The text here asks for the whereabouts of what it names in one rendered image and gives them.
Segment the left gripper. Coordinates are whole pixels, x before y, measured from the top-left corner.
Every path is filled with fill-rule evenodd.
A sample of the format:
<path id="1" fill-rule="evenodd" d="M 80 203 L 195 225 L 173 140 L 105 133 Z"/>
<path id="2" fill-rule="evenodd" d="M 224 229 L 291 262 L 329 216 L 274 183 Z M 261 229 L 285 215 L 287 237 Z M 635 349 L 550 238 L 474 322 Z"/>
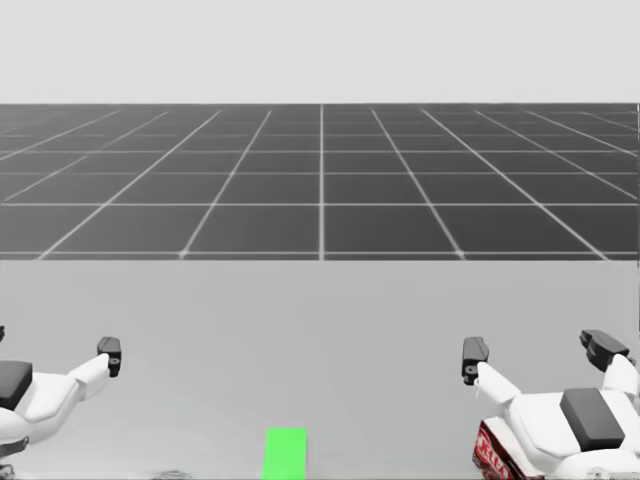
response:
<path id="1" fill-rule="evenodd" d="M 0 325 L 0 343 L 5 327 Z M 38 372 L 30 362 L 0 360 L 0 441 L 45 441 L 64 426 L 79 400 L 117 378 L 121 341 L 102 337 L 96 355 L 68 373 Z"/>

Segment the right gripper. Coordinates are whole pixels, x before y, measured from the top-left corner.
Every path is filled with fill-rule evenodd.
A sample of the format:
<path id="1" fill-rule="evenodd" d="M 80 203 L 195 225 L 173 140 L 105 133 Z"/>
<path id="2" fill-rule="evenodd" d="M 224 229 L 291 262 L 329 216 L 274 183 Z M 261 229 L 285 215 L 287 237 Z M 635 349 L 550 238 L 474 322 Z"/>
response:
<path id="1" fill-rule="evenodd" d="M 582 330 L 601 388 L 525 394 L 489 363 L 480 336 L 462 345 L 461 377 L 499 411 L 493 418 L 495 463 L 640 463 L 640 371 L 631 350 L 599 329 Z"/>

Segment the red and white carton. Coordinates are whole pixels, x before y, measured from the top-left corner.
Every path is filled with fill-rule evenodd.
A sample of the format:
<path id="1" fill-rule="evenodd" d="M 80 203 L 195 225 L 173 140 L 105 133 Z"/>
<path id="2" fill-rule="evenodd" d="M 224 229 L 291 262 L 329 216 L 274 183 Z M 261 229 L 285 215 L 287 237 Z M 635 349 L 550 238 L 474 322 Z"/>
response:
<path id="1" fill-rule="evenodd" d="M 485 480 L 546 480 L 545 474 L 526 457 L 510 427 L 498 416 L 480 422 L 472 459 Z"/>

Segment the green pad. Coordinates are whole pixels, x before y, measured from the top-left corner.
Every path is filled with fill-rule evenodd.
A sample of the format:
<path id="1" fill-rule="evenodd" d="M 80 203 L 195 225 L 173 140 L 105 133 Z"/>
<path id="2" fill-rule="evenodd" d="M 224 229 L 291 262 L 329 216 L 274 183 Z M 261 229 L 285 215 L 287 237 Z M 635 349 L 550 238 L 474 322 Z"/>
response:
<path id="1" fill-rule="evenodd" d="M 306 480 L 306 465 L 305 428 L 267 429 L 261 480 Z"/>

